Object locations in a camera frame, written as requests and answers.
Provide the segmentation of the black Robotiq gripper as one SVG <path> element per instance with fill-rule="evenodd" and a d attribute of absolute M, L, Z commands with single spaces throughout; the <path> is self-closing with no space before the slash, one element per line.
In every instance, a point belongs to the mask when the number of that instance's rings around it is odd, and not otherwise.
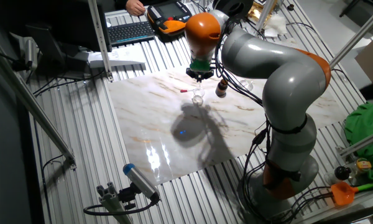
<path fill-rule="evenodd" d="M 207 72 L 201 72 L 201 71 L 193 71 L 192 69 L 187 68 L 186 74 L 192 79 L 195 79 L 197 83 L 199 82 L 203 83 L 203 80 L 209 79 L 214 75 L 214 70 L 210 70 Z"/>

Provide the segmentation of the person hand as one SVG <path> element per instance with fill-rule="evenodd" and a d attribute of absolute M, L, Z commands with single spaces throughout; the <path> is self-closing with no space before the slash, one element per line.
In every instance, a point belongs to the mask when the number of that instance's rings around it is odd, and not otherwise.
<path fill-rule="evenodd" d="M 145 13 L 145 7 L 139 0 L 127 0 L 126 11 L 132 16 L 141 16 Z"/>

